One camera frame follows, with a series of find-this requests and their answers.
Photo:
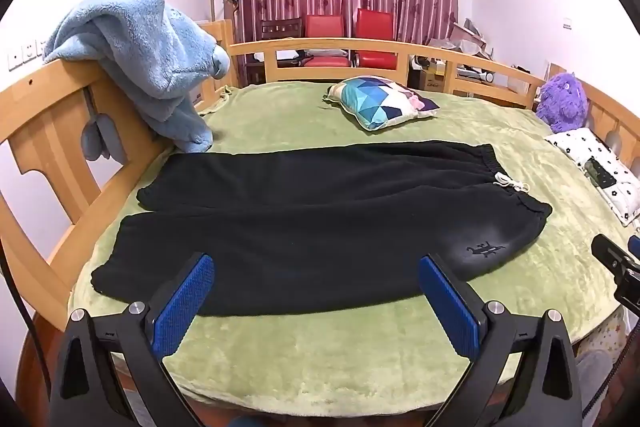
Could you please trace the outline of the black sweatpants white stripe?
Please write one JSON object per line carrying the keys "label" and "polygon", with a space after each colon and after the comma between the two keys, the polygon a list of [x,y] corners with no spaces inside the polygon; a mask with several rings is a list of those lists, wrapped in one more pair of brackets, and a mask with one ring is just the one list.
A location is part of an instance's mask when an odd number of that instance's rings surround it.
{"label": "black sweatpants white stripe", "polygon": [[137,200],[93,288],[146,300],[206,254],[216,274],[204,317],[414,297],[426,255],[474,280],[526,251],[552,211],[506,174],[490,145],[446,141],[175,154]]}

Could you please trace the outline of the white dotted pillow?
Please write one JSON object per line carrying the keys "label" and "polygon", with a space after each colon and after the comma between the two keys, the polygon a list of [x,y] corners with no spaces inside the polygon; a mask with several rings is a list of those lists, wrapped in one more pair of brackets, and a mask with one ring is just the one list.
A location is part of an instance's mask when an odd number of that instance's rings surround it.
{"label": "white dotted pillow", "polygon": [[623,227],[639,217],[639,179],[588,128],[544,138],[591,181]]}

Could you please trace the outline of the black phone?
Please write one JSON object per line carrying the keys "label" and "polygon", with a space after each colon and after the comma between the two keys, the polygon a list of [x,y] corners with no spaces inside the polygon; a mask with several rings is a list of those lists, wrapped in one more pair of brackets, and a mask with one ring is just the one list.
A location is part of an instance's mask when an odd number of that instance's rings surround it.
{"label": "black phone", "polygon": [[606,170],[596,158],[590,157],[585,162],[585,173],[591,182],[596,186],[602,188],[609,188],[617,183],[617,180],[611,173]]}

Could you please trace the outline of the purple plush toy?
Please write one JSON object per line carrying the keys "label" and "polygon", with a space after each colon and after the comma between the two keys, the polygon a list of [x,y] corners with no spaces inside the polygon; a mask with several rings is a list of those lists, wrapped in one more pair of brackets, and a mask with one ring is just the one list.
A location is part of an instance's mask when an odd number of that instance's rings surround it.
{"label": "purple plush toy", "polygon": [[560,72],[541,88],[536,115],[553,133],[581,128],[588,113],[588,100],[582,83],[570,72]]}

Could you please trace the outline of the cardboard box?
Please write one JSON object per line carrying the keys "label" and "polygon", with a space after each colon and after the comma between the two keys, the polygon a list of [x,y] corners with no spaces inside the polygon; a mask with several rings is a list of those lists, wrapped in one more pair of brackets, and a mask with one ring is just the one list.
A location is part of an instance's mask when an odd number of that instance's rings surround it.
{"label": "cardboard box", "polygon": [[444,91],[446,64],[443,62],[429,62],[422,67],[419,79],[419,89],[422,91]]}

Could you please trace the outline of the geometric patterned pillow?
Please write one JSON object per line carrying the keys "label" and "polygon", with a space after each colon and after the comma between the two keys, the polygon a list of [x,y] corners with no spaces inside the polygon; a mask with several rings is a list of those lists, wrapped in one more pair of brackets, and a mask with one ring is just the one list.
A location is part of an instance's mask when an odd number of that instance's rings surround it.
{"label": "geometric patterned pillow", "polygon": [[323,100],[340,106],[367,132],[432,118],[439,111],[430,98],[378,76],[357,76],[332,84]]}

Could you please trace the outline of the light blue fleece blanket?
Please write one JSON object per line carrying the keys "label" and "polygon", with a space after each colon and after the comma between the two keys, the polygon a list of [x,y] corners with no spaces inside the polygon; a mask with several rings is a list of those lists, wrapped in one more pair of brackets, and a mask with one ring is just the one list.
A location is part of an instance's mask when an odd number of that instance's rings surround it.
{"label": "light blue fleece blanket", "polygon": [[191,91],[227,75],[217,40],[165,0],[85,0],[50,35],[43,61],[96,61],[142,119],[184,153],[204,153],[213,131]]}

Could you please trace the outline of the wooden bed frame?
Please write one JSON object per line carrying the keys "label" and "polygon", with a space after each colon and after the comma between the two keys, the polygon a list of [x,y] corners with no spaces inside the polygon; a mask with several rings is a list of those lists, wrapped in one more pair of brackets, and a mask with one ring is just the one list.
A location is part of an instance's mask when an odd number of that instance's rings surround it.
{"label": "wooden bed frame", "polygon": [[[371,75],[397,83],[408,80],[413,55],[446,64],[444,90],[469,93],[514,106],[532,108],[542,79],[484,58],[392,40],[357,38],[285,38],[237,43],[228,20],[203,29],[232,57],[260,52],[268,82],[345,79],[363,75],[363,67],[281,68],[281,50],[344,49],[393,53],[395,69],[371,69]],[[14,83],[1,95],[1,139],[9,143],[21,173],[37,171],[49,182],[70,218],[70,227],[42,257],[13,216],[1,206],[1,239],[21,296],[59,331],[67,323],[67,301],[93,245],[116,217],[146,168],[168,147],[153,135],[122,90],[96,62],[54,61]],[[110,116],[125,151],[125,162],[104,186],[93,178],[80,146],[82,129],[96,110]]]}

